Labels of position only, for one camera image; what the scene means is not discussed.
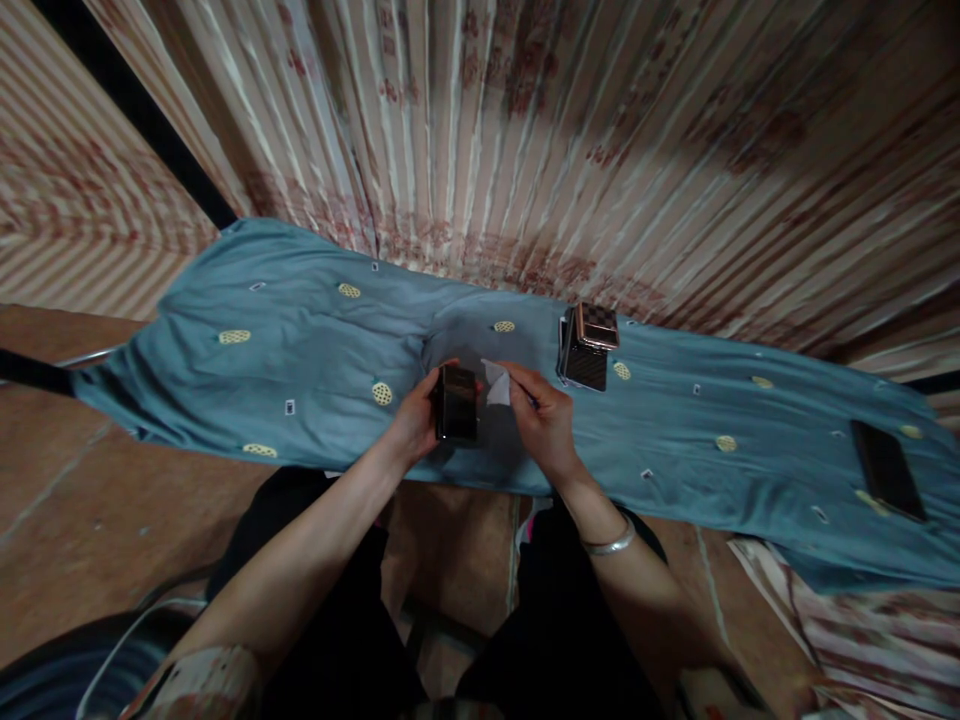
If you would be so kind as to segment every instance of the bangle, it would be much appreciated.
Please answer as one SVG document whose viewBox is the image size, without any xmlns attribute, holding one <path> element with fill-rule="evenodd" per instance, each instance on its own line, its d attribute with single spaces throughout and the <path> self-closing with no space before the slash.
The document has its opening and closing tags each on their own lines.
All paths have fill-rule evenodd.
<svg viewBox="0 0 960 720">
<path fill-rule="evenodd" d="M 637 536 L 637 530 L 633 527 L 633 522 L 622 510 L 620 514 L 623 516 L 623 519 L 627 521 L 627 529 L 623 535 L 606 545 L 593 545 L 592 543 L 585 543 L 581 540 L 580 544 L 583 545 L 583 549 L 587 551 L 588 555 L 613 555 L 613 553 L 620 552 L 633 542 L 633 539 Z"/>
</svg>

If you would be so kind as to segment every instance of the right hand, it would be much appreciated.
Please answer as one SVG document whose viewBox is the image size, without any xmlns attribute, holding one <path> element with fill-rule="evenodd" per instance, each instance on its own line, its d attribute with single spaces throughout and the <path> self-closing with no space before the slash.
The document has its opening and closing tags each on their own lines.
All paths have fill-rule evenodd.
<svg viewBox="0 0 960 720">
<path fill-rule="evenodd" d="M 573 398 L 523 365 L 498 363 L 510 373 L 510 405 L 520 439 L 553 485 L 574 479 L 583 463 L 573 445 Z M 537 407 L 530 403 L 530 398 Z"/>
</svg>

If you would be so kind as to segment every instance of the blue fabric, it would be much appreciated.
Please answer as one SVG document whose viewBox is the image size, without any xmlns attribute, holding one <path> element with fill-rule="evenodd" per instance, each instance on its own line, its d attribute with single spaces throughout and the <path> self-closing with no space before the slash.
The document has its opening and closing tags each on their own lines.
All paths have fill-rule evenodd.
<svg viewBox="0 0 960 720">
<path fill-rule="evenodd" d="M 341 283 L 360 296 L 340 292 Z M 514 360 L 559 387 L 564 308 L 373 263 L 275 220 L 241 220 L 177 279 L 156 322 L 104 365 L 74 373 L 74 389 L 141 440 L 342 471 L 425 371 L 449 357 L 480 377 L 481 357 Z M 497 332 L 498 321 L 515 330 Z M 868 583 L 960 585 L 960 458 L 923 396 L 781 350 L 619 322 L 611 367 L 623 363 L 630 378 L 611 370 L 605 394 L 566 389 L 577 449 L 614 500 L 771 540 L 804 561 L 802 576 L 821 592 L 856 590 L 858 574 Z M 250 339 L 221 344 L 227 330 Z M 378 382 L 393 393 L 389 405 L 374 401 Z M 854 418 L 900 438 L 930 523 L 881 517 L 858 498 Z M 904 425 L 923 438 L 903 435 Z M 481 408 L 480 427 L 478 449 L 441 448 L 410 477 L 550 492 L 509 408 Z M 718 449 L 723 435 L 736 440 L 735 452 Z M 244 452 L 249 443 L 277 458 Z"/>
</svg>

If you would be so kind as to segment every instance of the smartphone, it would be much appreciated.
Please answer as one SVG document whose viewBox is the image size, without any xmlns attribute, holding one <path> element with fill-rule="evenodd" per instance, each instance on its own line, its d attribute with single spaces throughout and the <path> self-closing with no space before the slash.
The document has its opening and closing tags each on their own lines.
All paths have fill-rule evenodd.
<svg viewBox="0 0 960 720">
<path fill-rule="evenodd" d="M 576 308 L 571 308 L 568 313 L 566 338 L 560 347 L 560 379 L 597 392 L 606 392 L 607 351 L 578 342 L 574 331 Z"/>
<path fill-rule="evenodd" d="M 577 303 L 574 310 L 578 342 L 601 350 L 620 347 L 617 314 L 613 310 L 585 302 Z"/>
<path fill-rule="evenodd" d="M 914 522 L 925 523 L 927 513 L 900 441 L 860 420 L 851 420 L 850 427 L 867 479 L 867 492 L 884 507 Z"/>
<path fill-rule="evenodd" d="M 472 444 L 477 441 L 477 376 L 456 365 L 442 365 L 434 389 L 437 440 Z"/>
</svg>

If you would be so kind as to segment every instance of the sleeve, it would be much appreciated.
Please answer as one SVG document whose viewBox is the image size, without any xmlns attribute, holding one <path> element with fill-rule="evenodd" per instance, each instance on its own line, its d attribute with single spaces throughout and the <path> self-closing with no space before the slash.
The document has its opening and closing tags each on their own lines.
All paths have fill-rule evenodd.
<svg viewBox="0 0 960 720">
<path fill-rule="evenodd" d="M 239 720 L 257 716 L 260 669 L 242 647 L 198 650 L 158 672 L 120 720 Z"/>
</svg>

